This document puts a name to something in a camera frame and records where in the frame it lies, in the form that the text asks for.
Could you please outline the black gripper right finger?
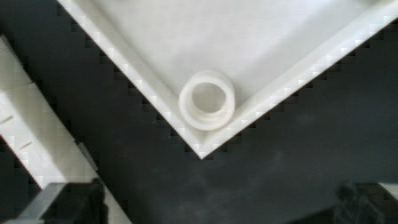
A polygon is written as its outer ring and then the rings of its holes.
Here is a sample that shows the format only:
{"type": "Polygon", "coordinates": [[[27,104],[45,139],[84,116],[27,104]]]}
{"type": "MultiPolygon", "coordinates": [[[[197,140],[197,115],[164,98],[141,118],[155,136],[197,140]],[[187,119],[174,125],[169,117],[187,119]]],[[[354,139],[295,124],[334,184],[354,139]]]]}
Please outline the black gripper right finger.
{"type": "Polygon", "coordinates": [[[338,204],[290,224],[398,224],[398,183],[347,183],[338,204]]]}

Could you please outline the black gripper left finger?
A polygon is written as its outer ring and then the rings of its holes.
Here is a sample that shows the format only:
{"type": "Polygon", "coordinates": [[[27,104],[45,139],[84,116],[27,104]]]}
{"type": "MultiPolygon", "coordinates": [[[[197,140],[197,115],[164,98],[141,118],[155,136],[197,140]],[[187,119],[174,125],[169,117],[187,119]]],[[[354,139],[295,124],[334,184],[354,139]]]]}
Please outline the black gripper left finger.
{"type": "Polygon", "coordinates": [[[109,224],[105,188],[91,182],[52,183],[16,218],[18,224],[109,224]]]}

